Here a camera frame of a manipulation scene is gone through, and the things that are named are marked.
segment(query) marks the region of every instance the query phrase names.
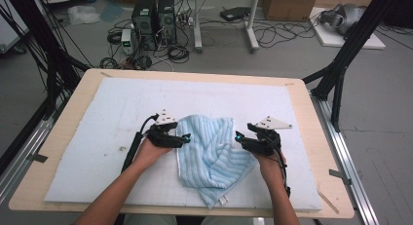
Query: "hand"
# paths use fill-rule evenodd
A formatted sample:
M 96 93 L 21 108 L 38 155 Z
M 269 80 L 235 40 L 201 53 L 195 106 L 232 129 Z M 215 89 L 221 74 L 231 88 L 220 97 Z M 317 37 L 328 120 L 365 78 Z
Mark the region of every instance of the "hand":
M 172 150 L 155 146 L 148 138 L 145 137 L 137 150 L 133 160 L 133 165 L 140 165 L 144 169 L 151 167 L 162 155 Z
M 261 175 L 268 186 L 281 186 L 283 188 L 282 182 L 282 171 L 280 168 L 279 160 L 277 159 L 277 154 L 271 156 L 262 156 L 253 154 L 258 160 L 261 170 Z

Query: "table leg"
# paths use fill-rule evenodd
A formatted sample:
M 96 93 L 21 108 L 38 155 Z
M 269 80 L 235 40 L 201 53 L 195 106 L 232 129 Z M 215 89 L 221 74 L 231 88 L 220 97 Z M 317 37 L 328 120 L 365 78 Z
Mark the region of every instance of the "table leg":
M 257 39 L 254 34 L 254 30 L 252 29 L 252 25 L 254 22 L 255 11 L 257 10 L 258 0 L 252 0 L 251 4 L 251 11 L 249 13 L 249 21 L 245 22 L 245 29 L 246 33 L 249 38 L 249 42 L 251 43 L 251 52 L 254 53 L 259 49 Z
M 194 41 L 195 41 L 195 52 L 203 52 L 203 40 L 201 38 L 201 28 L 200 28 L 200 11 L 201 7 L 198 7 L 199 0 L 195 0 L 195 19 L 194 19 Z

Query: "table surface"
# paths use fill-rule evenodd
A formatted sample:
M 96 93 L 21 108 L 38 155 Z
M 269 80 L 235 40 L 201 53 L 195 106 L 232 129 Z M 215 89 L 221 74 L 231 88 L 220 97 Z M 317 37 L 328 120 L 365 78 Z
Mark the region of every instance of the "table surface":
M 39 154 L 49 157 L 45 163 L 33 162 L 12 196 L 9 207 L 16 210 L 83 211 L 88 204 L 46 203 L 44 198 L 55 177 L 60 158 L 73 137 L 79 122 L 105 77 L 139 78 L 192 82 L 220 82 L 286 87 L 302 134 L 313 177 L 317 184 L 322 210 L 296 211 L 299 217 L 351 218 L 354 209 L 341 178 L 329 175 L 337 170 L 327 139 L 304 83 L 299 79 L 213 75 L 195 73 L 149 72 L 90 69 L 56 121 Z M 125 213 L 187 215 L 231 215 L 271 217 L 270 209 L 214 208 L 180 206 L 124 206 Z

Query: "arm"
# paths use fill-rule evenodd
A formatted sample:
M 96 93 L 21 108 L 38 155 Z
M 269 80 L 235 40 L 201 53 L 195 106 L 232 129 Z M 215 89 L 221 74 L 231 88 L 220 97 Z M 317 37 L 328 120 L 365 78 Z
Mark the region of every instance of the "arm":
M 146 169 L 155 164 L 161 155 L 170 150 L 156 147 L 145 138 L 139 146 L 133 163 L 86 208 L 75 224 L 113 225 L 137 179 Z
M 254 156 L 259 162 L 262 177 L 270 191 L 271 202 L 273 204 L 274 224 L 299 224 L 297 215 L 282 184 L 280 164 L 274 161 L 274 158 L 269 159 L 264 156 Z

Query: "black device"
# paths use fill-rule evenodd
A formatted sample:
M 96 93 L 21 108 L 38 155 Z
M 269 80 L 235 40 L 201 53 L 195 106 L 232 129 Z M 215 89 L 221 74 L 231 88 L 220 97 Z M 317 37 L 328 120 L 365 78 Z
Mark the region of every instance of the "black device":
M 143 132 L 146 124 L 150 121 L 156 121 L 148 131 Z M 131 148 L 128 151 L 127 157 L 122 166 L 122 172 L 127 169 L 133 162 L 134 156 L 136 155 L 137 149 L 139 148 L 140 142 L 142 141 L 143 136 L 147 136 L 148 139 L 157 147 L 160 148 L 181 148 L 182 145 L 187 144 L 191 141 L 189 138 L 190 133 L 184 134 L 182 136 L 169 135 L 168 132 L 172 129 L 176 129 L 178 125 L 175 120 L 169 116 L 165 110 L 159 114 L 150 116 L 148 119 L 143 122 L 140 131 L 138 131 L 131 143 Z M 118 214 L 118 217 L 115 220 L 114 225 L 123 225 L 125 220 L 125 215 L 123 213 Z
M 320 23 L 329 23 L 343 36 L 350 34 L 363 15 L 364 10 L 355 4 L 338 4 L 334 9 L 324 11 L 319 16 Z
M 158 15 L 162 29 L 162 39 L 168 41 L 169 45 L 176 44 L 174 0 L 159 0 Z
M 233 8 L 222 11 L 219 15 L 227 21 L 234 21 L 236 19 L 243 19 L 249 16 L 250 8 Z
M 251 123 L 248 123 L 247 127 L 250 131 L 254 131 L 256 133 L 257 138 L 248 138 L 239 131 L 236 131 L 235 140 L 241 144 L 244 150 L 267 157 L 271 160 L 277 161 L 280 164 L 283 185 L 286 194 L 289 197 L 291 190 L 286 184 L 286 164 L 282 157 L 282 141 L 280 135 L 274 130 L 259 128 Z M 276 156 L 276 159 L 270 158 L 270 156 L 273 155 Z
M 134 31 L 139 48 L 146 51 L 155 51 L 158 47 L 158 35 L 161 29 L 156 8 L 156 0 L 136 0 L 131 14 Z

